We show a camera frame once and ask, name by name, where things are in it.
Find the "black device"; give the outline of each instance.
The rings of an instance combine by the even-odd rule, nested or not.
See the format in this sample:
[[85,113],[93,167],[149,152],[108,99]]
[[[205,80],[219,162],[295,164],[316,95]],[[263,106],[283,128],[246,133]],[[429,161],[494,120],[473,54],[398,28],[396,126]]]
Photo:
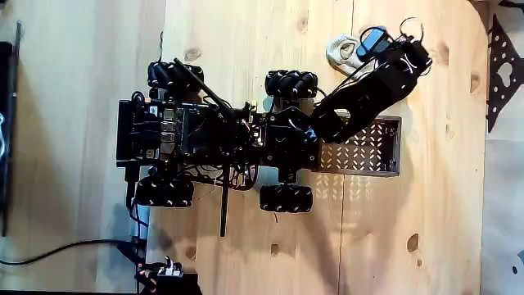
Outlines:
[[[126,169],[128,207],[133,197],[146,206],[189,207],[192,183],[220,185],[224,236],[228,190],[253,188],[259,166],[271,166],[278,168],[281,184],[260,189],[260,208],[310,211],[313,192],[295,184],[296,172],[317,170],[322,144],[345,142],[367,128],[381,111],[406,98],[431,66],[427,51],[411,36],[387,41],[385,47],[384,38],[377,41],[381,46],[366,52],[368,62],[379,61],[375,70],[357,83],[348,84],[348,77],[311,114],[298,102],[316,96],[314,73],[270,71],[265,89],[273,96],[273,105],[261,114],[249,103],[231,108],[206,86],[198,66],[176,58],[151,63],[149,98],[136,92],[119,106],[116,162]],[[199,98],[200,91],[203,100],[188,101]],[[281,111],[274,110],[277,99]],[[347,110],[349,118],[340,117],[336,112],[340,109]],[[151,166],[144,179],[138,177],[140,166]]]

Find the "metal mesh basket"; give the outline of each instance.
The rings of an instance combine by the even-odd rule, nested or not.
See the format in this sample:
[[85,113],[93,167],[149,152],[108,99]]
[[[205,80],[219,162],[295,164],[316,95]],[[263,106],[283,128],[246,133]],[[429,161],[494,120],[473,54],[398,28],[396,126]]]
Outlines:
[[323,143],[317,172],[398,176],[401,122],[397,116],[379,116],[344,143]]

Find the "cable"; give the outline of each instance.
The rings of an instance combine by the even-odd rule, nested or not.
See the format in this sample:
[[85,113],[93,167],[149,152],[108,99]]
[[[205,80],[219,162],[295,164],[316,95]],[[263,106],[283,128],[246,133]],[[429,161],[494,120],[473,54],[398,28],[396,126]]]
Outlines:
[[[208,105],[211,105],[211,104],[216,105],[216,103],[208,102],[208,101],[206,100],[206,98],[211,98],[211,96],[209,96],[209,95],[205,95],[205,96],[202,98],[202,100],[203,100],[205,103],[207,103]],[[223,103],[225,103],[229,108],[233,108],[233,107],[231,106],[231,103],[229,103],[227,100],[222,99],[222,98],[219,98],[219,100],[221,100]]]
[[162,44],[163,43],[164,43],[164,31],[161,31],[160,32],[160,42],[158,44],[158,47],[160,49],[160,56],[158,57],[158,62],[162,61],[162,51],[163,51]]
[[327,97],[327,94],[322,90],[320,89],[319,87],[317,87],[317,90],[324,96],[324,98]]
[[389,33],[387,33],[387,31],[385,29],[383,29],[381,27],[377,27],[377,26],[369,27],[369,28],[365,29],[364,32],[362,32],[362,34],[360,35],[360,45],[366,51],[366,53],[369,53],[369,52],[373,51],[373,49],[375,49],[375,47],[380,43],[380,42],[375,42],[375,44],[371,48],[366,48],[366,46],[364,45],[364,42],[362,40],[364,40],[364,35],[367,32],[369,32],[370,30],[379,30],[379,31],[381,31],[382,33],[386,34],[386,37],[391,40],[392,44],[395,44],[395,40],[393,39],[393,37],[391,37],[391,35]]
[[[140,257],[140,217],[138,216],[138,206],[134,203],[135,211],[137,212],[137,257]],[[135,274],[138,273],[138,264],[134,266]],[[137,295],[140,293],[140,283],[137,280]]]
[[67,244],[67,245],[59,247],[59,248],[57,248],[55,250],[51,250],[50,252],[46,252],[44,254],[35,256],[33,258],[30,258],[30,259],[27,259],[27,260],[24,260],[24,261],[9,262],[9,261],[0,260],[0,264],[5,265],[5,266],[26,266],[26,265],[35,263],[36,261],[41,261],[44,258],[47,258],[47,257],[49,257],[49,256],[51,256],[53,254],[56,254],[58,252],[62,252],[64,250],[72,248],[72,247],[87,246],[87,245],[100,245],[100,244],[110,244],[112,246],[119,246],[119,245],[123,245],[123,244],[135,245],[135,243],[121,241],[121,240],[116,240],[116,239],[86,240],[86,241],[79,241],[79,242]]
[[[406,35],[406,33],[404,33],[402,31],[402,27],[404,26],[404,24],[406,23],[406,21],[409,21],[409,20],[417,20],[418,18],[414,17],[414,16],[411,16],[411,17],[408,17],[407,19],[405,20],[402,20],[402,22],[400,23],[400,26],[399,26],[399,31],[402,35]],[[424,24],[422,22],[420,22],[420,31],[421,31],[421,36],[420,36],[420,43],[424,40]]]
[[136,199],[134,198],[133,202],[131,202],[131,209],[129,210],[129,218],[131,218],[132,220],[136,221],[140,225],[143,225],[145,227],[149,227],[149,224],[141,221],[138,217],[133,216],[133,210],[134,210],[135,207],[138,208],[138,205],[136,203]]

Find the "black antenna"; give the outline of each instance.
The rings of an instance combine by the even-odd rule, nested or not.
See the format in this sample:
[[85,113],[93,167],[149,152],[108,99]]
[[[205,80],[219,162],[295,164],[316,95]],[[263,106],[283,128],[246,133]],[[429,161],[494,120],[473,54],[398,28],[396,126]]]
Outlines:
[[211,90],[209,87],[207,87],[207,85],[204,84],[204,82],[198,79],[198,77],[193,72],[191,72],[186,67],[186,65],[184,65],[178,58],[175,57],[173,61],[174,61],[174,65],[177,66],[179,70],[184,72],[187,76],[192,77],[194,82],[196,82],[198,86],[200,86],[202,90],[213,100],[213,102],[215,102],[216,105],[219,106],[220,113],[222,114],[222,116],[224,116],[224,118],[226,119],[233,118],[233,112],[231,111],[231,108],[228,107],[224,103],[224,101],[213,92],[213,90]]

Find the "wooden surface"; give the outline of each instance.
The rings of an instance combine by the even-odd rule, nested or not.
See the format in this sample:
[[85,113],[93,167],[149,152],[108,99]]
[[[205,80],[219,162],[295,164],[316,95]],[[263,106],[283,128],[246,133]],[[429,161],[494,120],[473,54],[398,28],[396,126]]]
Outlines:
[[220,189],[198,186],[190,209],[151,212],[147,259],[195,268],[204,294],[478,294],[487,36],[469,2],[173,0],[163,58],[202,66],[239,107],[264,101],[268,70],[310,70],[331,91],[343,77],[326,62],[328,40],[370,25],[396,36],[409,16],[423,22],[435,63],[386,111],[403,117],[400,177],[304,172],[313,210],[278,223],[256,190],[231,192],[226,238]]
[[[118,100],[147,90],[165,1],[16,0],[2,36],[24,23],[14,203],[0,257],[18,260],[86,238],[129,240],[124,172],[115,167]],[[134,292],[134,267],[82,247],[0,269],[1,289]]]

